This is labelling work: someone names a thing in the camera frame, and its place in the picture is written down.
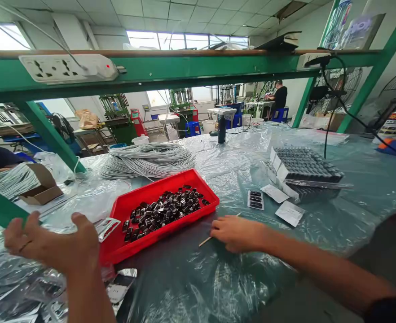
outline hand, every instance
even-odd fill
[[[4,231],[5,248],[10,254],[33,259],[52,267],[65,276],[95,269],[99,261],[98,234],[93,224],[81,213],[72,214],[78,230],[57,234],[39,225],[40,213],[32,212],[24,230],[21,218],[13,219]]]
[[[282,234],[265,224],[227,215],[214,220],[210,236],[226,243],[226,249],[233,253],[265,251]]]

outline black bottle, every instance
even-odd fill
[[[221,114],[219,116],[219,136],[217,142],[223,144],[225,142],[226,136],[226,126],[225,126],[225,116]]]

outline green metal shelf frame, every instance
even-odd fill
[[[333,10],[339,0],[333,3]],[[322,39],[328,31],[328,21]],[[338,51],[347,67],[372,66],[372,71],[359,91],[351,112],[357,114],[396,51],[396,28],[382,51]],[[64,143],[60,135],[33,100],[103,95],[105,93],[141,92],[167,88],[271,81],[276,79],[309,78],[294,126],[298,127],[306,109],[318,69],[297,71],[299,56],[315,50],[294,53],[248,51],[72,51],[73,54],[100,53],[128,71],[116,80],[98,83],[45,85],[35,82],[18,60],[19,55],[64,54],[63,51],[0,52],[0,103],[14,102],[34,125],[54,152],[77,172],[85,168]],[[328,69],[341,68],[332,61]],[[346,117],[339,132],[347,129],[351,118]],[[6,227],[14,217],[26,218],[27,213],[0,195],[0,225]]]

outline power strip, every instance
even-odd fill
[[[65,84],[112,81],[119,75],[114,63],[100,54],[21,55],[18,57],[30,76],[39,83]]]

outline bundle of gray wire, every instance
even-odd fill
[[[35,173],[25,163],[0,173],[0,194],[8,199],[39,185],[41,184]]]
[[[164,178],[194,165],[192,153],[179,144],[149,143],[110,149],[100,174],[107,179]]]

